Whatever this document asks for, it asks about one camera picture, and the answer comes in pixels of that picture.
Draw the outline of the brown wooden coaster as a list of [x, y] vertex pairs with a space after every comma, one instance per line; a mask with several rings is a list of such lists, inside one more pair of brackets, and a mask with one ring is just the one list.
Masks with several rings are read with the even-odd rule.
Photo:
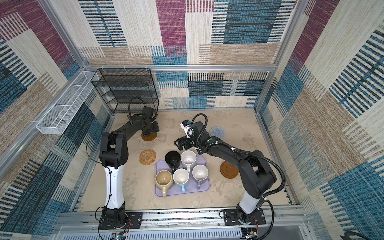
[[152, 134], [149, 134], [149, 135], [144, 135], [142, 133], [141, 137], [144, 141], [146, 142], [151, 142], [153, 141], [154, 139], [156, 139], [156, 137], [158, 136], [158, 133], [152, 133]]
[[221, 164], [220, 172], [222, 176], [227, 179], [234, 179], [239, 174], [239, 170], [237, 169], [237, 167], [228, 162], [223, 162]]

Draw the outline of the white speckled mug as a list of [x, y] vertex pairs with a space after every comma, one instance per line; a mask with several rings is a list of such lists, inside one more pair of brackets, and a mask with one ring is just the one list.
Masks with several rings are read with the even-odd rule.
[[197, 164], [197, 156], [193, 151], [184, 151], [181, 154], [181, 165], [184, 169], [191, 173]]

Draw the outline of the black mug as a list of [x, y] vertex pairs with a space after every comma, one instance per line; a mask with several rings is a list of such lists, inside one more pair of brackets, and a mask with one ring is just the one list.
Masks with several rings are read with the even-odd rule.
[[181, 155], [177, 151], [170, 151], [165, 156], [165, 162], [171, 168], [172, 174], [180, 167]]

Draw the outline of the rattan woven round coaster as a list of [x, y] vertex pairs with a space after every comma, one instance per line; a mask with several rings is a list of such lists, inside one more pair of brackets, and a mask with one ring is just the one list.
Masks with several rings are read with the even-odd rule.
[[157, 154], [154, 150], [144, 150], [139, 155], [139, 162], [142, 165], [151, 165], [157, 158]]

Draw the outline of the blue woven round coaster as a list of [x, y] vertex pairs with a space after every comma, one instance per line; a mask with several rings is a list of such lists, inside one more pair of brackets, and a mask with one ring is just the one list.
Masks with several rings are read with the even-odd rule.
[[226, 132], [221, 127], [212, 127], [210, 129], [210, 135], [222, 139], [226, 135]]

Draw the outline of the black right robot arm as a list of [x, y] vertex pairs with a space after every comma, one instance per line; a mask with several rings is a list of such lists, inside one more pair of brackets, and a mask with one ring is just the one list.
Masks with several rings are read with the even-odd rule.
[[241, 150], [218, 137], [210, 136], [207, 125], [208, 117], [203, 113], [195, 115], [191, 121], [184, 120], [181, 128], [185, 136], [175, 140], [174, 144], [179, 150], [194, 147], [199, 155], [208, 154], [220, 158], [238, 169], [245, 189], [245, 194], [237, 206], [240, 214], [252, 214], [260, 209], [268, 196], [284, 189], [286, 177], [278, 164], [258, 150]]

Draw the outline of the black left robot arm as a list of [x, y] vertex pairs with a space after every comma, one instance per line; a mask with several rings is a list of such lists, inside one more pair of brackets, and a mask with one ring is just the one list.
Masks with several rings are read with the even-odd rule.
[[[132, 115], [130, 105], [134, 100], [141, 101], [144, 107], [139, 114]], [[115, 131], [103, 133], [101, 139], [99, 159], [106, 173], [105, 208], [110, 210], [125, 209], [123, 173], [129, 158], [128, 140], [139, 131], [144, 137], [153, 140], [160, 131], [155, 110], [146, 106], [142, 98], [132, 98], [129, 101], [128, 111], [129, 121]]]

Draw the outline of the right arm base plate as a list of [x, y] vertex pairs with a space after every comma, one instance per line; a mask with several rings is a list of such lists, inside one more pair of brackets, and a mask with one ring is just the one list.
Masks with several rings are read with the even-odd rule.
[[256, 209], [251, 214], [246, 214], [241, 209], [224, 209], [219, 212], [226, 226], [237, 225], [265, 225], [266, 219], [262, 209]]

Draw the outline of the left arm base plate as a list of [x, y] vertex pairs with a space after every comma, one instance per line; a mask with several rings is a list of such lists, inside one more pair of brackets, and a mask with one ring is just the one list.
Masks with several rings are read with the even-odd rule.
[[100, 230], [132, 230], [139, 229], [142, 224], [143, 212], [126, 212], [124, 216], [118, 217], [116, 220], [102, 217], [99, 223]]

